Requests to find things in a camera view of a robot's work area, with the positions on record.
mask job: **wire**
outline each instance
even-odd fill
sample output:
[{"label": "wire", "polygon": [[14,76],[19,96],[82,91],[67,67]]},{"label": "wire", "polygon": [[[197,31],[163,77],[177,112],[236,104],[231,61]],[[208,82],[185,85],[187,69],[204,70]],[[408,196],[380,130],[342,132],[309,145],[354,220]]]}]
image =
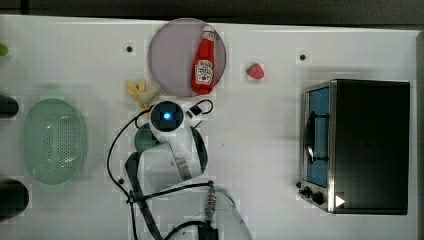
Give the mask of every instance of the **wire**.
[{"label": "wire", "polygon": [[166,236],[166,238],[164,240],[169,240],[175,233],[177,233],[178,231],[180,231],[181,229],[188,227],[188,226],[203,226],[203,225],[207,225],[207,223],[202,222],[202,221],[189,221],[189,222],[185,222],[181,225],[179,225],[178,227],[174,228],[169,234],[168,236]]},{"label": "wire", "polygon": [[[121,190],[122,190],[122,192],[125,194],[125,196],[127,196],[127,198],[130,198],[130,195],[129,195],[129,193],[116,181],[116,179],[112,176],[112,171],[110,170],[110,156],[112,155],[112,150],[113,150],[113,147],[115,146],[115,144],[116,144],[116,141],[119,139],[119,137],[121,136],[121,134],[125,131],[125,129],[127,129],[128,128],[128,126],[132,123],[132,122],[134,122],[134,121],[137,121],[137,119],[140,117],[140,116],[142,116],[143,114],[146,114],[146,113],[148,113],[148,112],[150,112],[150,110],[153,108],[153,106],[151,106],[150,107],[150,109],[148,109],[148,110],[145,110],[145,111],[142,111],[142,112],[140,112],[136,117],[134,117],[133,119],[131,119],[131,121],[129,121],[122,129],[121,129],[121,131],[119,131],[119,133],[118,133],[118,135],[115,137],[115,139],[113,140],[113,142],[112,142],[112,144],[110,145],[110,149],[109,149],[109,152],[108,152],[108,155],[107,155],[107,165],[106,165],[106,168],[107,168],[107,172],[108,172],[108,174],[109,174],[109,177],[110,177],[110,179],[112,179],[112,182],[113,183],[115,183],[115,185],[116,186],[118,186]],[[132,221],[132,229],[133,229],[133,234],[134,234],[134,239],[135,240],[138,240],[138,237],[137,237],[137,229],[136,229],[136,226],[135,226],[135,215],[134,215],[134,207],[133,207],[133,202],[129,202],[130,203],[130,208],[131,208],[131,221]]]},{"label": "wire", "polygon": [[158,193],[146,195],[146,196],[144,196],[144,199],[147,200],[147,199],[150,199],[150,198],[159,197],[159,196],[166,195],[166,194],[169,194],[169,193],[178,192],[178,191],[181,191],[181,190],[184,190],[184,189],[187,189],[187,188],[210,187],[211,184],[213,184],[212,181],[209,181],[208,183],[196,183],[196,184],[185,185],[185,186],[182,186],[182,187],[166,190],[166,191],[163,191],[163,192],[158,192]]},{"label": "wire", "polygon": [[140,129],[140,126],[138,126],[138,118],[134,121],[134,123],[135,123],[135,127],[136,127],[137,129]]},{"label": "wire", "polygon": [[112,176],[112,172],[111,172],[111,170],[110,170],[110,156],[112,155],[112,150],[113,150],[113,147],[115,146],[115,143],[116,143],[116,141],[118,141],[118,138],[121,136],[121,134],[125,131],[125,129],[127,129],[127,127],[132,123],[132,122],[134,122],[135,120],[137,120],[138,119],[138,117],[140,117],[141,115],[143,115],[143,114],[146,114],[146,113],[148,113],[148,112],[150,112],[150,110],[153,108],[153,106],[154,105],[152,105],[151,107],[150,107],[150,109],[148,109],[148,110],[144,110],[144,111],[142,111],[142,112],[140,112],[136,117],[134,117],[133,119],[131,119],[131,121],[129,121],[122,129],[121,129],[121,131],[119,131],[119,133],[118,133],[118,135],[115,137],[115,139],[113,140],[113,142],[112,142],[112,145],[110,145],[110,149],[109,149],[109,152],[108,152],[108,155],[107,155],[107,172],[108,172],[108,174],[109,174],[109,177],[110,177],[110,179],[112,179],[112,182],[113,183],[115,183],[115,185],[116,186],[118,186],[121,190],[122,190],[122,192],[125,194],[125,196],[127,196],[127,198],[129,197],[129,194],[128,194],[128,192],[124,189],[124,187],[122,187],[121,186],[121,184],[119,184],[117,181],[116,181],[116,179]]},{"label": "wire", "polygon": [[202,122],[203,122],[203,120],[200,121],[198,124],[196,124],[196,126],[194,126],[194,128],[197,128]]},{"label": "wire", "polygon": [[130,208],[131,208],[131,223],[133,225],[133,234],[134,234],[134,240],[138,240],[137,237],[137,228],[135,227],[135,214],[134,214],[134,206],[133,202],[130,202]]},{"label": "wire", "polygon": [[196,103],[196,105],[194,105],[194,106],[198,106],[199,104],[201,104],[201,103],[203,103],[203,102],[209,102],[209,103],[211,104],[211,108],[210,108],[210,109],[209,109],[209,111],[207,111],[207,112],[202,112],[202,114],[206,115],[206,114],[211,113],[211,112],[212,112],[212,110],[213,110],[213,102],[212,102],[211,100],[209,100],[209,99],[201,100],[201,101],[199,101],[198,103]]}]

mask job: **green basket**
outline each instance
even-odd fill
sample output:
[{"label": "green basket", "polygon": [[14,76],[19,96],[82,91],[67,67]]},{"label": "green basket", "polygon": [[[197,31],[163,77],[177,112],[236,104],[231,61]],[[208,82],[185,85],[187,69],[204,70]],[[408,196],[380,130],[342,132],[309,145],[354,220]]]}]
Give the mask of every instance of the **green basket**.
[{"label": "green basket", "polygon": [[36,180],[57,185],[79,170],[83,124],[78,112],[61,99],[49,98],[32,107],[24,122],[24,163]]}]

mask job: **toaster oven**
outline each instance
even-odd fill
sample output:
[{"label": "toaster oven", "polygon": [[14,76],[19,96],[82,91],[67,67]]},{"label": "toaster oven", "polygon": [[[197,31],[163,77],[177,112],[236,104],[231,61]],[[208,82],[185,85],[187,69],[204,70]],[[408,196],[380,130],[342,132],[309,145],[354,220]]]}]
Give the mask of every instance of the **toaster oven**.
[{"label": "toaster oven", "polygon": [[406,215],[408,82],[335,79],[304,91],[302,199],[335,214]]}]

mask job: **ketchup bottle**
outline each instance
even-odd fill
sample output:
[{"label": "ketchup bottle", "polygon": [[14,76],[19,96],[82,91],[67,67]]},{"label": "ketchup bottle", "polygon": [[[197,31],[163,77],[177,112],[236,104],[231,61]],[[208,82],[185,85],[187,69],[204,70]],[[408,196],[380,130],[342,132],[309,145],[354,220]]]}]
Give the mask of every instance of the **ketchup bottle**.
[{"label": "ketchup bottle", "polygon": [[197,94],[209,94],[215,86],[214,50],[215,30],[211,26],[205,26],[191,71],[191,89]]}]

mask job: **red strawberry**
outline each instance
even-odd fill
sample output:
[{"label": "red strawberry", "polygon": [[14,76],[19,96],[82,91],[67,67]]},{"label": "red strawberry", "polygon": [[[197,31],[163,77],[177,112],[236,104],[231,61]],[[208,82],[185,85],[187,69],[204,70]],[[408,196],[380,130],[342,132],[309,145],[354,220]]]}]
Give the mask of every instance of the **red strawberry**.
[{"label": "red strawberry", "polygon": [[247,74],[254,79],[262,79],[265,75],[264,70],[262,69],[261,65],[254,63],[252,64],[247,70]]}]

